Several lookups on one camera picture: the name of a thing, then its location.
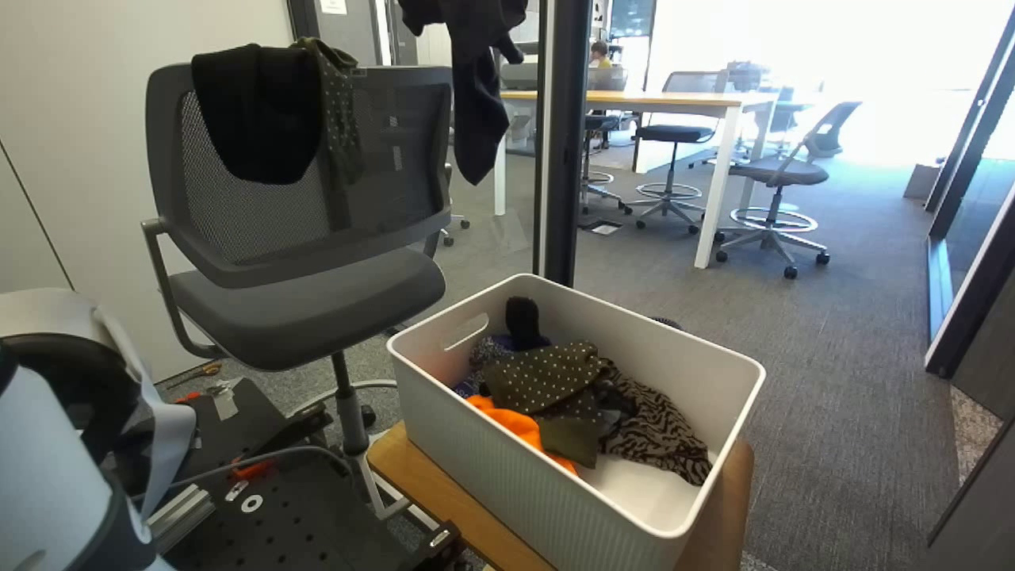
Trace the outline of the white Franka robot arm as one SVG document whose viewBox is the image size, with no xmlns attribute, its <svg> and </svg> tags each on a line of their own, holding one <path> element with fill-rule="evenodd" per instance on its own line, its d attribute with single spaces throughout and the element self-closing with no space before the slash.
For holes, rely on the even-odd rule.
<svg viewBox="0 0 1015 571">
<path fill-rule="evenodd" d="M 174 571 L 149 513 L 198 411 L 165 403 L 125 326 L 74 287 L 0 296 L 0 571 Z"/>
</svg>

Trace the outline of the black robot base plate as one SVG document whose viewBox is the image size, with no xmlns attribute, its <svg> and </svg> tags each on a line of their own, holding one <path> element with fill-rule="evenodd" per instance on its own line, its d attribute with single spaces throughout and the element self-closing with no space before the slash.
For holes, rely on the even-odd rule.
<svg viewBox="0 0 1015 571">
<path fill-rule="evenodd" d="M 452 524 L 394 489 L 362 489 L 351 458 L 308 439 L 320 410 L 284 419 L 250 382 L 174 396 L 198 416 L 191 458 L 152 513 L 171 571 L 464 571 Z"/>
</svg>

